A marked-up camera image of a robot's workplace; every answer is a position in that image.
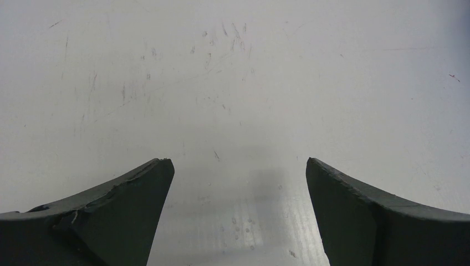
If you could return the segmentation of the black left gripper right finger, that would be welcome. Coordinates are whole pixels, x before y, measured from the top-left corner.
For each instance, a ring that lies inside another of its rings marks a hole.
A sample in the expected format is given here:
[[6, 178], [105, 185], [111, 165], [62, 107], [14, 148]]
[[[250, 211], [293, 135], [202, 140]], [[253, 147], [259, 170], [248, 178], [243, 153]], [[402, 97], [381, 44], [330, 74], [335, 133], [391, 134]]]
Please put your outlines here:
[[310, 158], [306, 181], [330, 265], [468, 265], [469, 215], [413, 202]]

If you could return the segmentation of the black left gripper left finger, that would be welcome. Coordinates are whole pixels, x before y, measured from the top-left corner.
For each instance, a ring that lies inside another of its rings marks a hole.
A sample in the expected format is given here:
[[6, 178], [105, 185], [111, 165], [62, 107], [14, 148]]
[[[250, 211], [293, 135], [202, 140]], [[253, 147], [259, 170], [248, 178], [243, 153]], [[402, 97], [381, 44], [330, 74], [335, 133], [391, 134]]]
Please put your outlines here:
[[153, 159], [27, 212], [1, 214], [2, 265], [146, 265], [175, 169]]

